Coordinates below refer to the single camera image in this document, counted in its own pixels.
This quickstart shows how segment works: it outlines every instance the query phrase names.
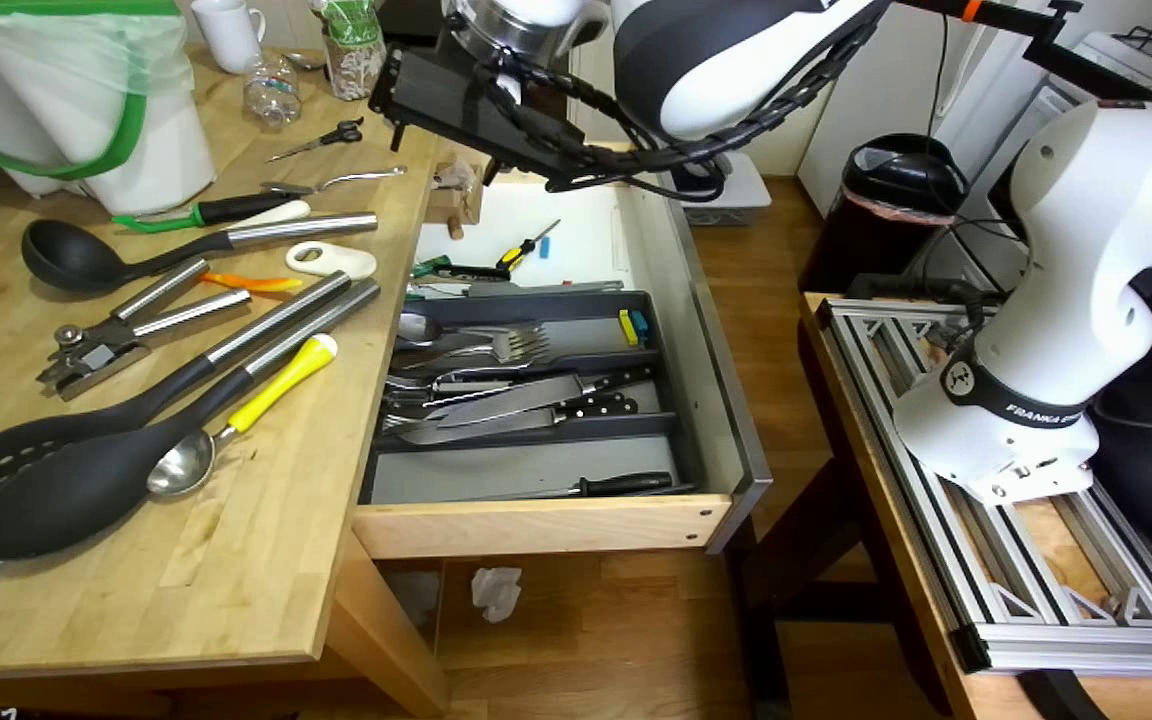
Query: yellow handle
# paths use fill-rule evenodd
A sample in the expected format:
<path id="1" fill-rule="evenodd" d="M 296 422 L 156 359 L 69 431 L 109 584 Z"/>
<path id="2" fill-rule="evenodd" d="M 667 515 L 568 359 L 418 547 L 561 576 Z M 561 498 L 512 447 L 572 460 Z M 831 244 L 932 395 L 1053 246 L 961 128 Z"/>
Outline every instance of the yellow handle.
<path id="1" fill-rule="evenodd" d="M 246 405 L 228 416 L 228 431 L 249 431 L 277 399 L 283 399 L 311 373 L 330 366 L 337 356 L 334 336 L 311 336 L 302 350 Z"/>

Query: wooden drawer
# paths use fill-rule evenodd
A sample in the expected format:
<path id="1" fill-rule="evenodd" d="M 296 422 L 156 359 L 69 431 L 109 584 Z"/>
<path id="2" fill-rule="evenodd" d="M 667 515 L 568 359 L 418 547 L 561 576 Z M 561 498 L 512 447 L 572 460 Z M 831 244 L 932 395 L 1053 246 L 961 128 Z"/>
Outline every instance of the wooden drawer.
<path id="1" fill-rule="evenodd" d="M 501 174 L 465 238 L 419 231 L 418 259 L 497 265 L 501 246 L 561 219 L 546 254 L 518 284 L 620 278 L 649 292 L 674 405 L 667 431 L 594 434 L 572 442 L 468 447 L 391 457 L 371 442 L 355 536 L 377 561 L 534 556 L 534 552 L 722 552 L 771 483 L 750 399 L 729 356 L 715 304 L 702 277 L 683 210 L 633 189 L 547 197 L 534 174 Z M 580 475 L 674 465 L 687 490 L 561 495 Z"/>

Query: open drawer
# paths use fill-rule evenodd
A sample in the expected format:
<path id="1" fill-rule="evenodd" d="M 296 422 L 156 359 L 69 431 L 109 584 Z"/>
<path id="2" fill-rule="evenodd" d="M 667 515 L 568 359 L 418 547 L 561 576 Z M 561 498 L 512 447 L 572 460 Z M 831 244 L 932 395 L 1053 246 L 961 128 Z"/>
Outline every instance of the open drawer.
<path id="1" fill-rule="evenodd" d="M 683 210 L 674 201 L 611 183 L 554 197 L 534 174 L 501 174 L 465 238 L 450 238 L 435 225 L 419 231 L 418 265 L 450 254 L 491 267 L 506 246 L 554 219 L 546 251 L 512 270 L 525 292 L 409 301 L 403 316 L 435 329 L 539 331 L 554 366 L 512 375 L 518 382 L 576 373 L 584 388 L 616 373 L 649 373 L 616 393 L 636 413 L 601 408 L 603 416 L 572 422 L 539 419 L 506 434 L 468 431 L 468 440 L 457 431 L 427 440 L 384 413 L 355 506 L 355 531 L 377 561 L 722 552 L 771 483 Z M 674 487 L 572 495 L 580 479 L 633 470 L 665 470 Z"/>

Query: wooden countertop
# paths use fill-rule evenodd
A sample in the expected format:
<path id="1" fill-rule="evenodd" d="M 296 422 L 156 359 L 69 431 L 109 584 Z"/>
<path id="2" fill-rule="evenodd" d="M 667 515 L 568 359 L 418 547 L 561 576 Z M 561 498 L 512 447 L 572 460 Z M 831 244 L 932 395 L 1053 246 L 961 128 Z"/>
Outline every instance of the wooden countertop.
<path id="1" fill-rule="evenodd" d="M 197 71 L 215 183 L 209 197 L 256 190 L 260 180 L 307 180 L 326 168 L 403 164 L 403 174 L 318 197 L 318 210 L 377 210 L 380 231 L 337 236 L 380 259 L 380 301 L 339 331 L 330 373 L 289 395 L 249 440 L 223 447 L 206 490 L 177 504 L 143 504 L 92 547 L 0 566 L 0 674 L 79 674 L 125 667 L 249 667 L 296 665 L 326 650 L 334 576 L 339 571 L 350 513 L 368 465 L 380 373 L 411 259 L 418 225 L 442 139 L 409 130 L 389 152 L 389 125 L 368 117 L 366 142 L 334 146 L 296 168 L 271 168 L 277 146 L 366 117 L 303 79 L 303 117 L 289 130 L 260 130 L 242 106 L 242 79 Z M 138 289 L 102 301 L 50 301 L 22 265 L 22 231 L 38 216 L 89 225 L 122 254 L 156 254 L 197 231 L 125 236 L 92 201 L 29 201 L 0 174 L 0 428 L 22 419 L 104 408 L 138 395 L 202 346 L 268 313 L 153 346 L 138 366 L 64 405 L 44 395 L 38 373 L 50 365 L 56 323 L 92 323 Z M 289 270 L 281 246 L 212 259 L 212 267 Z"/>
<path id="2" fill-rule="evenodd" d="M 893 469 L 883 460 L 883 447 L 877 440 L 877 428 L 864 419 L 864 399 L 856 395 L 856 388 L 843 381 L 843 356 L 826 340 L 826 323 L 818 316 L 818 309 L 827 295 L 809 292 L 805 295 L 805 323 L 809 323 L 809 340 L 818 359 L 827 366 L 827 393 L 839 408 L 839 422 L 848 431 L 848 442 L 860 460 L 860 475 L 869 487 L 869 498 L 877 506 L 877 520 L 893 543 L 893 561 L 902 571 L 902 584 L 912 598 L 919 636 L 928 642 L 928 654 L 938 665 L 942 687 L 949 695 L 953 714 L 979 714 L 979 720 L 1022 720 L 1022 714 L 1040 714 L 1022 680 L 1013 673 L 965 673 L 956 660 L 956 619 L 949 611 L 946 598 L 946 584 L 938 576 L 932 563 L 932 547 L 919 540 L 917 531 L 917 515 L 904 504 Z M 1068 527 L 1062 524 L 1058 506 L 1036 498 L 1022 506 L 1022 520 L 1029 524 L 1029 531 L 1049 547 L 1044 556 L 1062 561 L 1062 576 L 1094 594 L 1094 584 L 1100 584 L 1083 561 L 1083 552 L 1076 547 L 1076 540 L 1068 536 Z M 1082 682 L 1090 687 L 1090 695 L 1098 701 L 1100 711 L 1109 714 L 1152 714 L 1152 674 L 1082 674 Z"/>

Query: floor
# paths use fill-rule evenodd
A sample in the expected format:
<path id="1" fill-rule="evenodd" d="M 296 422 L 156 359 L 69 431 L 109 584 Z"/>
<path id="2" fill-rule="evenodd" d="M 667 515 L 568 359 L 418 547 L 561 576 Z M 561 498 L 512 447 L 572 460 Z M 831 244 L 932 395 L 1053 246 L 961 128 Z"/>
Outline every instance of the floor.
<path id="1" fill-rule="evenodd" d="M 795 366 L 795 277 L 821 219 L 791 180 L 751 228 L 695 228 L 731 356 L 751 395 L 775 513 L 826 465 L 826 431 Z M 472 606 L 472 571 L 444 563 L 426 630 L 451 680 L 451 720 L 724 720 L 750 714 L 737 606 L 724 561 L 695 552 L 491 561 L 525 566 L 519 604 L 491 622 Z M 835 581 L 871 576 L 856 552 Z M 883 622 L 780 622 L 795 720 L 938 714 Z M 391 714 L 380 705 L 326 705 L 303 720 Z"/>

